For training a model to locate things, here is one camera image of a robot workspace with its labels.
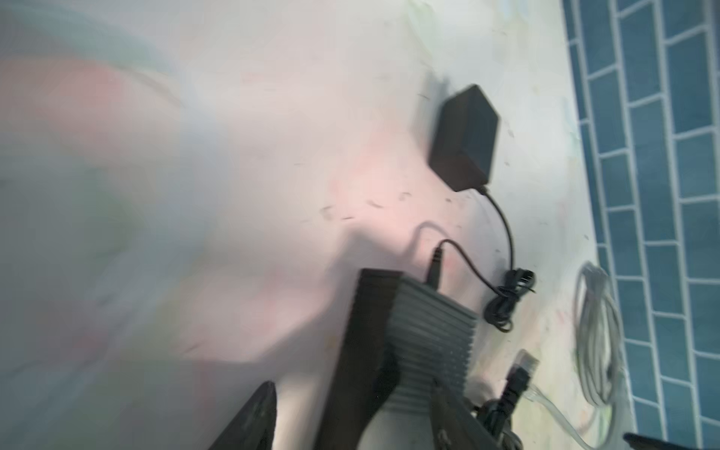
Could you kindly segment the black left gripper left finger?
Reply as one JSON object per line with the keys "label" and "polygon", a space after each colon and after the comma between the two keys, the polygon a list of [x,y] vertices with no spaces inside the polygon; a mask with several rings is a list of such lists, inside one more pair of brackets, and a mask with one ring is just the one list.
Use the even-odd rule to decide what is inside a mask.
{"label": "black left gripper left finger", "polygon": [[210,450],[270,450],[278,417],[276,385],[263,382],[235,415]]}

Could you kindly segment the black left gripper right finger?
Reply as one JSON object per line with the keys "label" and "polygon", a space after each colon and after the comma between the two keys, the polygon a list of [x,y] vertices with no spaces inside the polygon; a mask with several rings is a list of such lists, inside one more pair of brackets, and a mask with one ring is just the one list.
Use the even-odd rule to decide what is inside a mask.
{"label": "black left gripper right finger", "polygon": [[438,378],[431,382],[431,429],[435,449],[500,449],[497,440]]}

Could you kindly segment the black ribbed network switch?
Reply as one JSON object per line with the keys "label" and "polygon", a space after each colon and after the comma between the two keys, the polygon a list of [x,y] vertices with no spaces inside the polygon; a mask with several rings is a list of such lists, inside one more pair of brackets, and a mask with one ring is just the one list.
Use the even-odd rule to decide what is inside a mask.
{"label": "black ribbed network switch", "polygon": [[380,411],[428,417],[434,379],[463,394],[477,322],[403,272],[362,269],[315,448],[357,448]]}

